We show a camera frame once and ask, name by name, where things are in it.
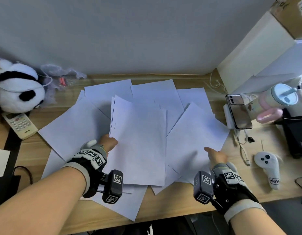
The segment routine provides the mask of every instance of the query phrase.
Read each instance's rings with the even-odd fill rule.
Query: hand
[[[218,163],[227,163],[228,156],[220,151],[216,151],[212,148],[205,147],[204,150],[208,152],[208,158],[211,161],[211,168],[216,166]]]
[[[118,144],[118,141],[115,138],[109,138],[109,135],[105,134],[100,138],[99,144],[104,146],[104,150],[108,154]]]

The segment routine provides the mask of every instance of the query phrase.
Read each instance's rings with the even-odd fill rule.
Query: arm
[[[208,152],[213,169],[217,167],[216,165],[219,166],[228,162],[228,156],[222,152],[217,152],[211,148],[205,148],[205,151]],[[232,207],[246,201],[240,200],[232,205]],[[231,218],[230,223],[236,235],[285,235],[282,229],[267,213],[258,208],[242,210]]]
[[[117,141],[105,135],[99,143],[108,153]],[[27,187],[0,205],[0,234],[59,234],[85,187],[83,174],[72,167]]]

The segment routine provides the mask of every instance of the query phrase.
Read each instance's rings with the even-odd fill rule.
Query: blue lid
[[[284,106],[295,105],[298,102],[297,89],[286,84],[279,83],[272,87],[271,94],[273,98]]]

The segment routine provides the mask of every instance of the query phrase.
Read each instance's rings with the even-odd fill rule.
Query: person's left arm
[[[99,143],[108,153],[117,141],[105,135]],[[59,234],[85,188],[79,170],[61,168],[0,205],[0,234]]]

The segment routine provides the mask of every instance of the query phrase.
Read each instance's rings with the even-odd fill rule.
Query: wooden desk
[[[223,105],[225,104],[225,94],[216,94],[205,84],[209,75],[205,76],[174,76],[174,75],[114,75],[114,76],[89,76],[86,80],[78,81],[77,85],[69,88],[65,92],[58,92],[56,95],[58,104],[44,109],[32,111],[30,118],[33,123],[41,129],[59,115],[64,113],[70,106],[75,104],[80,90],[84,86],[106,83],[110,81],[132,79],[132,83],[141,84],[157,80],[174,79],[177,89],[205,87],[206,93],[211,103],[216,118],[225,123]],[[3,148],[8,127],[0,123],[0,148]],[[260,202],[286,199],[302,196],[302,190],[294,184],[294,179],[302,176],[302,159],[293,159],[288,150],[285,139],[274,125],[254,124],[254,129],[249,130],[249,136],[255,139],[254,143],[245,144],[245,149],[249,158],[262,150],[261,140],[265,151],[278,154],[283,158],[284,164],[281,166],[281,190],[272,191],[268,185],[267,177],[263,170],[254,163],[247,167],[239,154],[239,147],[235,145],[233,135],[230,134],[223,146],[222,151],[229,155],[229,159],[239,170],[240,175],[253,191]],[[50,146],[40,137],[39,134],[23,141],[17,165],[28,167],[32,172],[34,182],[37,182],[43,173],[45,164],[50,153]],[[22,180],[19,190],[29,185],[28,176],[17,170],[16,174],[21,174]],[[193,198],[193,186],[185,183],[174,183],[160,194],[155,196],[149,187],[141,204],[136,222],[151,221],[156,219],[188,215],[214,210],[214,207],[202,205]],[[71,234],[82,231],[90,231],[106,227],[114,227],[132,223],[121,215],[93,202],[79,201],[68,218],[61,234]]]

